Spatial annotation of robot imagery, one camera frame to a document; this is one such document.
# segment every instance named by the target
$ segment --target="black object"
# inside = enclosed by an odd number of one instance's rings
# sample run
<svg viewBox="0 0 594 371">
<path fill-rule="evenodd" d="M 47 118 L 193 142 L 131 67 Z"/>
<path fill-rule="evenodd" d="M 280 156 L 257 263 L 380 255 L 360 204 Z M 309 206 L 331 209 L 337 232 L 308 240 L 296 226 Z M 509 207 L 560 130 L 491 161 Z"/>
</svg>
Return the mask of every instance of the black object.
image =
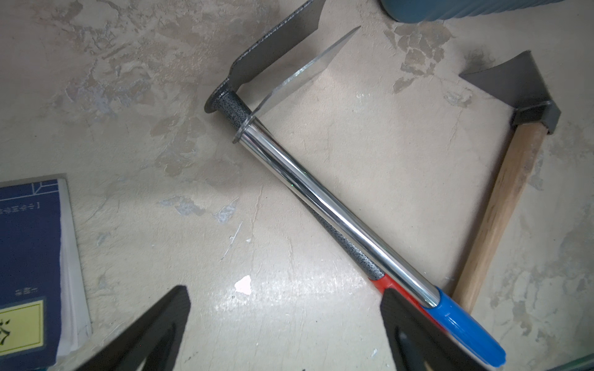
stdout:
<svg viewBox="0 0 594 371">
<path fill-rule="evenodd" d="M 592 371 L 594 370 L 594 353 L 585 357 L 576 359 L 561 366 L 550 369 L 549 371 Z"/>
<path fill-rule="evenodd" d="M 398 371 L 486 371 L 393 288 L 380 309 Z"/>
<path fill-rule="evenodd" d="M 495 67 L 460 77 L 514 107 L 512 128 L 542 122 L 549 134 L 555 131 L 561 111 L 546 89 L 529 50 Z"/>
<path fill-rule="evenodd" d="M 77 371 L 171 371 L 188 321 L 185 286 L 175 286 Z"/>
</svg>

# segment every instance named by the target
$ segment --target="blue handle end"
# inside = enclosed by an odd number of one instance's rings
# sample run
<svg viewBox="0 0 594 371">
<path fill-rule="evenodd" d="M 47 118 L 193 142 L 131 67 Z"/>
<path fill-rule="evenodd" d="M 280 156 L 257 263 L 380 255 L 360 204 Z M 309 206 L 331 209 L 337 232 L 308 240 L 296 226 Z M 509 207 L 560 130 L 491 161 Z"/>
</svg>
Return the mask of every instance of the blue handle end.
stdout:
<svg viewBox="0 0 594 371">
<path fill-rule="evenodd" d="M 440 289 L 440 303 L 425 308 L 456 340 L 486 364 L 499 367 L 505 363 L 505 350 L 495 339 Z"/>
</svg>

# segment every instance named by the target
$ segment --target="blue container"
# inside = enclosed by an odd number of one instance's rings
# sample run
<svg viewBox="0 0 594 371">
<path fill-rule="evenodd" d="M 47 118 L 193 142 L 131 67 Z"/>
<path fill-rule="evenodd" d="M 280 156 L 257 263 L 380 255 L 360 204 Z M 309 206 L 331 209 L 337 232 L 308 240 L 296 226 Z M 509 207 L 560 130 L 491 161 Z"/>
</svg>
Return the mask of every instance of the blue container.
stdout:
<svg viewBox="0 0 594 371">
<path fill-rule="evenodd" d="M 499 13 L 563 0 L 381 0 L 392 18 L 403 23 L 446 20 Z"/>
</svg>

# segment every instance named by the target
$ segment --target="book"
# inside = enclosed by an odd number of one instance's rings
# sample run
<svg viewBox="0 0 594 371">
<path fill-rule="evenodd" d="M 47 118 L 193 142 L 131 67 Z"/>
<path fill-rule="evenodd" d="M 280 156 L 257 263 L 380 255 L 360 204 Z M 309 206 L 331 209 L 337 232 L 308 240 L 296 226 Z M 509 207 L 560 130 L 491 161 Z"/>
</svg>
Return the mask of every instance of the book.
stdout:
<svg viewBox="0 0 594 371">
<path fill-rule="evenodd" d="M 51 366 L 90 335 L 66 180 L 0 188 L 0 370 Z"/>
</svg>

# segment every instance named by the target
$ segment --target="hoe with wooden handle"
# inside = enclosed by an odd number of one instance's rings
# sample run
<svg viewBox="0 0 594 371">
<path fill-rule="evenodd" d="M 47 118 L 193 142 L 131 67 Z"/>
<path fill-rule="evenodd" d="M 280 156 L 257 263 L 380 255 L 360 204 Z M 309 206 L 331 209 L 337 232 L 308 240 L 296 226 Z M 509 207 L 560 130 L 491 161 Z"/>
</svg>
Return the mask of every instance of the hoe with wooden handle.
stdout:
<svg viewBox="0 0 594 371">
<path fill-rule="evenodd" d="M 514 107 L 511 127 L 516 130 L 452 295 L 452 299 L 470 313 L 497 245 L 534 168 L 536 155 L 545 136 L 555 131 L 561 111 L 552 101 L 529 50 L 499 66 L 460 77 Z"/>
</svg>

